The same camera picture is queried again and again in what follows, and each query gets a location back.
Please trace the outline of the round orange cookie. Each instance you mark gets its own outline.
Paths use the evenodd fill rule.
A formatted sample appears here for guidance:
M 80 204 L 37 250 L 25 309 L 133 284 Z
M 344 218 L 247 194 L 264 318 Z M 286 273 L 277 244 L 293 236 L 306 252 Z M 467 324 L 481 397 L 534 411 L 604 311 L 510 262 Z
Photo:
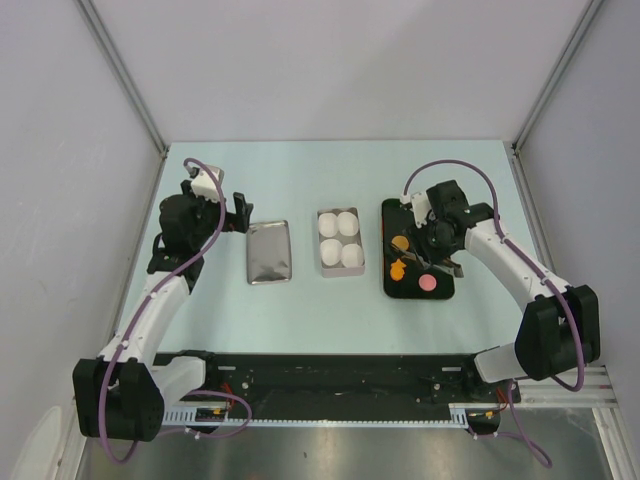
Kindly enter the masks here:
M 409 247 L 410 247 L 409 240 L 405 236 L 402 236 L 402 235 L 397 235 L 397 236 L 393 237 L 392 240 L 391 240 L 391 244 L 395 248 L 397 248 L 399 250 L 405 250 L 405 251 L 407 251 L 409 249 Z

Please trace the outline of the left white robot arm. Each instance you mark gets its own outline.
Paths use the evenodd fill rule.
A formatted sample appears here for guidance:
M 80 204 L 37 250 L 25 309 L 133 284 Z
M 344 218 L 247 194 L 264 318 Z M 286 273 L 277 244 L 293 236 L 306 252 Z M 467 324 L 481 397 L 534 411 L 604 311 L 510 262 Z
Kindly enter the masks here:
M 235 209 L 191 190 L 161 201 L 160 231 L 136 310 L 94 359 L 81 359 L 72 379 L 81 433 L 86 437 L 149 442 L 167 409 L 193 393 L 207 400 L 221 387 L 211 355 L 181 352 L 165 366 L 154 360 L 168 326 L 193 292 L 204 253 L 224 232 L 247 232 L 253 211 L 244 195 Z

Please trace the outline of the orange pineapple cookie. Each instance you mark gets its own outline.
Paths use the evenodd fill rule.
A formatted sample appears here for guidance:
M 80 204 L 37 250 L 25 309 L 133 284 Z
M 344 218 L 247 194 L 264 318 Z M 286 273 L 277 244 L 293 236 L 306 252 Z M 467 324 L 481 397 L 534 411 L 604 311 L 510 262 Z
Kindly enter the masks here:
M 389 276 L 394 282 L 401 281 L 405 276 L 406 264 L 401 260 L 397 259 L 390 265 Z

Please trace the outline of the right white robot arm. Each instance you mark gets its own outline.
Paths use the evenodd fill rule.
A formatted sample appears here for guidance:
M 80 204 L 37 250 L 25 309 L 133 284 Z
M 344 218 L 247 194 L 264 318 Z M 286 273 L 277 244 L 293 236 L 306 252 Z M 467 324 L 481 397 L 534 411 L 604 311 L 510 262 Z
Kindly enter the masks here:
M 419 257 L 441 266 L 466 251 L 498 279 L 522 311 L 512 343 L 475 355 L 474 368 L 461 376 L 463 393 L 484 401 L 500 381 L 540 381 L 571 369 L 577 371 L 571 388 L 581 389 L 586 365 L 601 355 L 595 291 L 571 285 L 527 254 L 505 231 L 496 204 L 470 204 L 454 180 L 423 193 L 404 193 L 400 202 L 413 214 L 409 232 Z

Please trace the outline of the metal tongs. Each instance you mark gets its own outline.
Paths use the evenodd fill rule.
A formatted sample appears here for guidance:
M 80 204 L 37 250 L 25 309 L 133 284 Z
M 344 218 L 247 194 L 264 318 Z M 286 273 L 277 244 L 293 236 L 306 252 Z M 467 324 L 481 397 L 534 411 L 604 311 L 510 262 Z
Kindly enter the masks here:
M 391 245 L 388 248 L 389 252 L 395 255 L 397 258 L 406 258 L 408 260 L 414 261 L 417 263 L 423 270 L 426 269 L 437 269 L 440 270 L 454 278 L 463 278 L 464 272 L 462 266 L 452 260 L 445 259 L 443 263 L 431 263 L 429 261 L 424 260 L 420 255 L 407 251 L 404 249 L 400 249 L 395 245 Z

